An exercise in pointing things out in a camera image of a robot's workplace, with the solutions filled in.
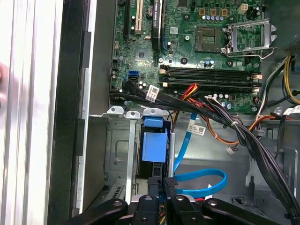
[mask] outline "screw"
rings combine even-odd
[[[182,196],[177,196],[176,199],[177,199],[178,201],[182,201],[182,200],[183,200],[183,197],[182,197]]]
[[[122,205],[122,203],[121,203],[120,201],[117,200],[117,201],[114,202],[113,205],[114,205],[114,206],[120,206],[120,205]]]
[[[208,201],[208,204],[211,205],[211,206],[216,206],[217,202],[213,201],[213,200],[210,200],[210,201]]]

